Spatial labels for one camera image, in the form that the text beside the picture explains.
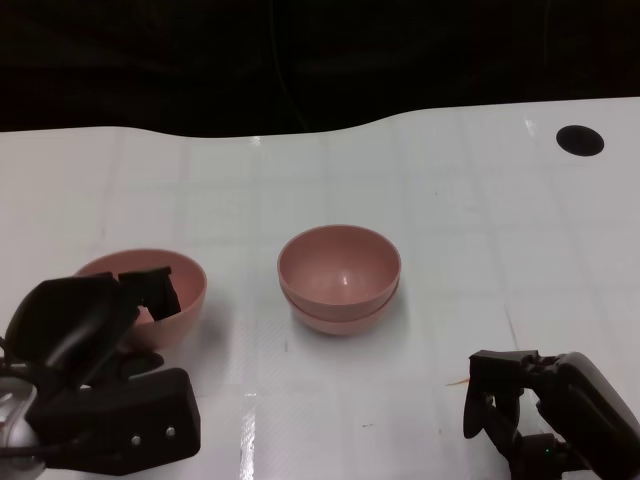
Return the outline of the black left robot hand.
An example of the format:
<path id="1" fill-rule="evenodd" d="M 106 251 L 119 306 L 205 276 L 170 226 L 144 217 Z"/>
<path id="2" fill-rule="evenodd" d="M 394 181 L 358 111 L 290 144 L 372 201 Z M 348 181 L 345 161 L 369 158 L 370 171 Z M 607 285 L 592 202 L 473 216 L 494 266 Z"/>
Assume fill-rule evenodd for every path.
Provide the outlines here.
<path id="1" fill-rule="evenodd" d="M 1 393 L 35 390 L 40 402 L 133 403 L 192 394 L 182 369 L 162 369 L 155 353 L 124 352 L 148 310 L 180 306 L 170 268 L 46 280 L 14 313 L 2 341 Z"/>

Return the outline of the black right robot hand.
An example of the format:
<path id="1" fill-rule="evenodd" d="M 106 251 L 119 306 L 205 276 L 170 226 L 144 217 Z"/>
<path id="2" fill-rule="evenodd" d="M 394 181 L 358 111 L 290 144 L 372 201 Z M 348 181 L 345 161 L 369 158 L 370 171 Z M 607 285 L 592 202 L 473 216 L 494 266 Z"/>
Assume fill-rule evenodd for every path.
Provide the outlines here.
<path id="1" fill-rule="evenodd" d="M 514 479 L 559 479 L 590 470 L 601 479 L 639 476 L 639 422 L 584 354 L 481 350 L 470 357 L 463 434 L 485 432 Z M 520 398 L 533 391 L 552 430 L 522 435 Z"/>

